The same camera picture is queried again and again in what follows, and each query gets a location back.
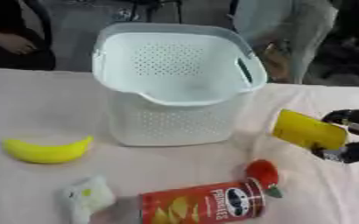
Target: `person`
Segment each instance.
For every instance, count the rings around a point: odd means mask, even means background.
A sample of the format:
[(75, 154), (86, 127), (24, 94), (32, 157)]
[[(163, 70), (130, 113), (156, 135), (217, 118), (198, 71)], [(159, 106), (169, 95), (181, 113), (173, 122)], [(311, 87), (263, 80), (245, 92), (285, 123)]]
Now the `person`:
[(287, 39), (289, 81), (302, 84), (317, 50), (332, 30), (338, 0), (240, 0), (234, 27), (251, 45)]
[(0, 68), (53, 70), (55, 58), (45, 41), (28, 29), (18, 0), (0, 0)]

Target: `red can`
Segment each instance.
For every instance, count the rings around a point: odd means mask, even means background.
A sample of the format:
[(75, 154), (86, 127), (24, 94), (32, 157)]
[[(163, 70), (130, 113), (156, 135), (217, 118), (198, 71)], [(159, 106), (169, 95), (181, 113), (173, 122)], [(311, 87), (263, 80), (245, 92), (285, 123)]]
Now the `red can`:
[(150, 192), (142, 197), (143, 224), (217, 224), (259, 217), (263, 190), (254, 178), (245, 182), (202, 185)]

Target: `person's hand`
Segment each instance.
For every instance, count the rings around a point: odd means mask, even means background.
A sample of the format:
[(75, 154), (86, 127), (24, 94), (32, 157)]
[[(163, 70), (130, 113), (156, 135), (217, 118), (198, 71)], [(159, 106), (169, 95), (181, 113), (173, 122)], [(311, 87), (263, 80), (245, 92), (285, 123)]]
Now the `person's hand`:
[(15, 54), (28, 54), (37, 49), (30, 40), (10, 33), (0, 33), (0, 46)]

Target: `white plastic basket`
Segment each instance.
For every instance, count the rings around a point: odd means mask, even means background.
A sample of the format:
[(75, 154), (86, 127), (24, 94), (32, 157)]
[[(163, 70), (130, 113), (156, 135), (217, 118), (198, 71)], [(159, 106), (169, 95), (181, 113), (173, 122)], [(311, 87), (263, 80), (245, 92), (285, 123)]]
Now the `white plastic basket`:
[(109, 126), (122, 144), (188, 145), (229, 138), (266, 72), (247, 44), (222, 28), (115, 24), (93, 58), (109, 91)]

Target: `banana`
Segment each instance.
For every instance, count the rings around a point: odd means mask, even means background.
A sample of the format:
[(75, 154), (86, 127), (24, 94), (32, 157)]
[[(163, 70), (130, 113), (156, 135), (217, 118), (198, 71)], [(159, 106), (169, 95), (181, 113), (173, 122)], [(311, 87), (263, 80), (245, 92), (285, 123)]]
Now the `banana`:
[(81, 157), (94, 140), (92, 136), (66, 145), (44, 146), (18, 139), (3, 140), (3, 148), (13, 157), (36, 164), (65, 163)]

